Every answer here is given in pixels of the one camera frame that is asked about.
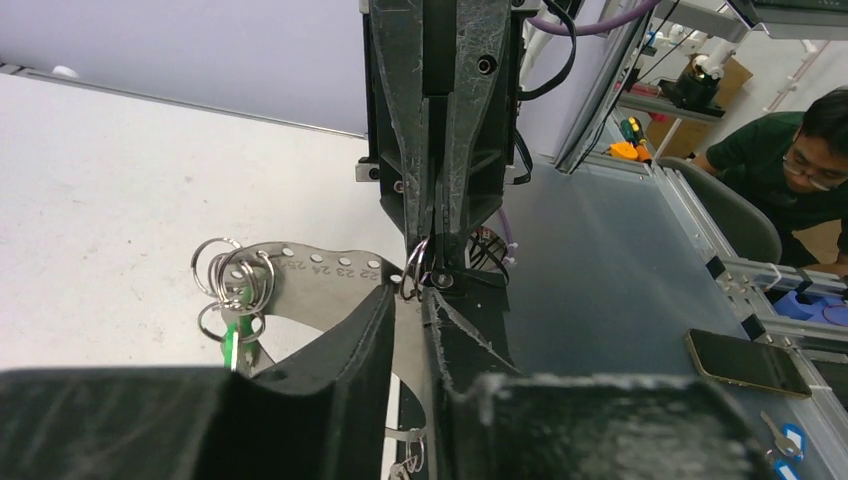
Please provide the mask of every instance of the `gray chair back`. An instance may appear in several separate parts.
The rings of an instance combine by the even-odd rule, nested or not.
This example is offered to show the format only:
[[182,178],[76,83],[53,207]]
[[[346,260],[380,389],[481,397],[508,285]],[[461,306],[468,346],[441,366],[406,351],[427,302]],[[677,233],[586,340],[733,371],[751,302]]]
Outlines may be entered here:
[[737,255],[757,262],[780,261],[780,237],[768,217],[757,207],[686,160],[664,157],[655,162],[683,175]]

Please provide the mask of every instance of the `smartphone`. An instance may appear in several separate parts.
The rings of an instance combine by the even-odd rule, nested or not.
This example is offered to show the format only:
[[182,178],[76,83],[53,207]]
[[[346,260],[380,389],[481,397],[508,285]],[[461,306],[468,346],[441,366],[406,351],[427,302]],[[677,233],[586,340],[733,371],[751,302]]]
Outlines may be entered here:
[[686,345],[695,368],[706,377],[795,397],[813,394],[780,347],[694,329],[686,332]]

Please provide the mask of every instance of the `black hair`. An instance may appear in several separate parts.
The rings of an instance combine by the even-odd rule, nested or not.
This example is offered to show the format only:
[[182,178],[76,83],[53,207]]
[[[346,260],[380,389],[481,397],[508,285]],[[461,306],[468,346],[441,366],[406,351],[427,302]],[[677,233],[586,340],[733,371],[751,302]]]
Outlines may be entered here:
[[813,102],[801,122],[802,135],[821,138],[831,154],[848,157],[848,87]]

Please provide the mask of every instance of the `white tabletop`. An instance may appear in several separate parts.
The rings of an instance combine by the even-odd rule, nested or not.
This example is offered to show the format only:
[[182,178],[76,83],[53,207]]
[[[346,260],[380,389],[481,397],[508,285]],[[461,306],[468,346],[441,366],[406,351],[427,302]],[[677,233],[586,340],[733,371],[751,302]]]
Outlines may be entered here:
[[0,106],[0,369],[221,365],[188,269],[211,237],[402,261],[364,140],[9,75]]

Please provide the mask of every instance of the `man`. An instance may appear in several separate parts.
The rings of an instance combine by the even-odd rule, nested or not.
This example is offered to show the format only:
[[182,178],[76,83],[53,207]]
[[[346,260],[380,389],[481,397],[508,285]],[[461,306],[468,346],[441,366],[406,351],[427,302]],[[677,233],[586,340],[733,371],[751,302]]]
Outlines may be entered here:
[[[745,197],[780,234],[780,263],[848,275],[848,88],[806,112],[780,112],[745,125],[693,160]],[[792,232],[842,220],[839,256],[821,264]]]

